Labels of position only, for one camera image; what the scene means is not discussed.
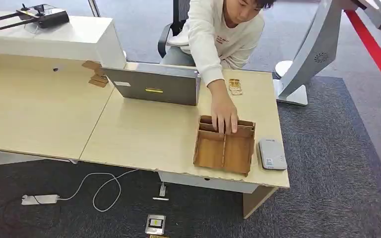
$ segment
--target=wooden box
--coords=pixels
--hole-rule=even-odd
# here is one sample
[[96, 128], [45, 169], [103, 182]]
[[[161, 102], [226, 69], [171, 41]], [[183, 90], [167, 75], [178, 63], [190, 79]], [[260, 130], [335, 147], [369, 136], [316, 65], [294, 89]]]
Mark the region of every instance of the wooden box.
[[237, 133], [218, 133], [211, 116], [199, 118], [193, 164], [248, 175], [254, 152], [255, 123], [238, 121]]

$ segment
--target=laptop lid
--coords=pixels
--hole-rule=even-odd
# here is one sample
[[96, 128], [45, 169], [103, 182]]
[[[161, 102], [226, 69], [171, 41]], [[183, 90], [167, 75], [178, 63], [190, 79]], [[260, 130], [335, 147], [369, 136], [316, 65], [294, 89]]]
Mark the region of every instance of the laptop lid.
[[102, 70], [125, 98], [197, 105], [200, 78], [194, 69], [139, 65], [137, 70]]

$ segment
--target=red stripe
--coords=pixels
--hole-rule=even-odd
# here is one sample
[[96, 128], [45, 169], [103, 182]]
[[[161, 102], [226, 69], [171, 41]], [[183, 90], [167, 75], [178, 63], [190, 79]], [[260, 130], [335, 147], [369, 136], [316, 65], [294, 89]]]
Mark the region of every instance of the red stripe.
[[367, 30], [366, 26], [355, 11], [345, 10], [345, 13], [348, 16], [348, 19], [350, 19], [351, 24], [353, 24], [354, 29], [362, 40], [370, 56], [373, 58], [376, 65], [381, 70], [381, 48], [379, 47], [378, 43]]

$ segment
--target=man's arm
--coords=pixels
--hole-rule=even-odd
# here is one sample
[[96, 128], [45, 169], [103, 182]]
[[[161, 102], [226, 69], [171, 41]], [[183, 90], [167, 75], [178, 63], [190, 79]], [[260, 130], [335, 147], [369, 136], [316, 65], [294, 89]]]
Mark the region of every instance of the man's arm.
[[190, 0], [189, 47], [196, 68], [211, 91], [212, 124], [219, 133], [237, 132], [237, 109], [230, 99], [215, 47], [213, 0]]
[[190, 0], [188, 12], [189, 47], [196, 68], [205, 84], [223, 79], [220, 58], [215, 47], [213, 0]]

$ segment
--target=charging cable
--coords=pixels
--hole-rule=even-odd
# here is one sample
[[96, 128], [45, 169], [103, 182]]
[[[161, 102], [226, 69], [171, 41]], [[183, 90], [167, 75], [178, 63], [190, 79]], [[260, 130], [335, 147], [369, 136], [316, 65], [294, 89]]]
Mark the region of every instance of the charging cable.
[[[137, 170], [138, 170], [138, 169], [136, 169], [136, 170], [131, 170], [131, 171], [128, 171], [128, 172], [125, 172], [125, 173], [123, 173], [123, 174], [121, 174], [121, 175], [119, 175], [119, 176], [117, 176], [117, 177], [114, 176], [114, 175], [111, 174], [111, 173], [89, 173], [89, 174], [87, 174], [87, 175], [82, 179], [82, 182], [81, 182], [81, 184], [79, 185], [78, 189], [76, 190], [76, 192], [75, 192], [71, 197], [69, 197], [69, 198], [58, 198], [58, 200], [68, 201], [68, 200], [71, 200], [73, 197], [75, 197], [75, 195], [79, 192], [79, 190], [81, 189], [82, 184], [84, 183], [85, 179], [86, 179], [88, 176], [91, 176], [91, 175], [110, 175], [110, 176], [112, 176], [113, 178], [107, 180], [103, 185], [101, 185], [101, 186], [99, 187], [99, 189], [97, 190], [97, 192], [94, 194], [94, 197], [93, 197], [93, 206], [94, 206], [94, 208], [95, 208], [97, 211], [99, 211], [99, 212], [107, 212], [108, 210], [110, 210], [110, 208], [112, 208], [112, 207], [115, 205], [115, 203], [118, 201], [119, 197], [121, 196], [122, 187], [121, 187], [121, 184], [119, 183], [119, 180], [118, 180], [118, 179], [119, 179], [120, 177], [124, 176], [124, 175], [127, 175], [127, 174], [129, 174], [129, 173], [135, 172], [135, 171], [137, 171]], [[96, 204], [95, 204], [96, 196], [97, 196], [97, 194], [100, 192], [100, 190], [101, 190], [106, 184], [110, 183], [110, 182], [113, 181], [113, 180], [115, 180], [115, 181], [118, 183], [118, 185], [119, 185], [119, 194], [118, 194], [117, 198], [115, 199], [115, 201], [114, 201], [108, 208], [106, 208], [106, 209], [104, 209], [104, 210], [101, 210], [101, 209], [99, 209], [99, 208], [96, 207]]]

